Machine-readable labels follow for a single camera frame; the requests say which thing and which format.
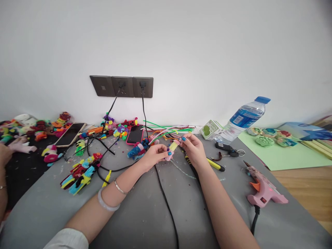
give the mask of forearm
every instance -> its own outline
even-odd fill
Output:
[[[0,186],[7,186],[6,184],[6,171],[4,166],[0,165]],[[0,223],[3,221],[4,213],[7,207],[7,187],[0,189]]]
[[[213,169],[204,165],[196,170],[219,246],[259,248]]]
[[[139,163],[137,162],[128,168],[117,178],[117,184],[124,192],[129,192],[144,173]],[[126,197],[126,195],[120,193],[114,182],[103,189],[101,196],[103,201],[111,207],[118,206]],[[91,243],[113,213],[104,209],[100,205],[97,195],[95,195],[69,220],[65,228],[81,231],[88,242]]]

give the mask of key ring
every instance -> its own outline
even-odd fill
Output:
[[[242,153],[243,153],[243,155],[242,156],[244,156],[245,154],[246,154],[246,152],[244,151],[244,150],[236,150],[236,153],[238,153],[239,154],[239,157],[241,157],[240,156],[240,151],[243,151]]]

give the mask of small green box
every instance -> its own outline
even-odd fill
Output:
[[[204,139],[208,139],[213,134],[221,133],[224,128],[215,120],[210,120],[206,125],[200,129],[200,132]]]

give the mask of key fob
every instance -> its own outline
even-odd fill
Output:
[[[235,150],[232,150],[232,151],[228,152],[228,154],[229,154],[231,157],[239,157],[239,156],[240,156]]]
[[[224,144],[219,143],[219,142],[216,142],[216,143],[215,143],[215,147],[216,147],[217,149],[222,149],[222,150],[229,151],[229,152],[234,150],[234,149],[232,148],[232,146],[230,146],[230,145],[224,145]]]

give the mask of electrical outlet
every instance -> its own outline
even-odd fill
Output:
[[[134,90],[132,88],[132,77],[112,76],[111,79],[115,94],[118,93],[119,87],[121,87],[118,97],[134,97]]]
[[[152,98],[153,95],[153,77],[133,77],[132,86],[134,89],[134,97],[142,98],[142,88],[141,85],[145,85],[143,96],[144,98]]]
[[[90,79],[98,96],[115,97],[110,76],[90,75]]]

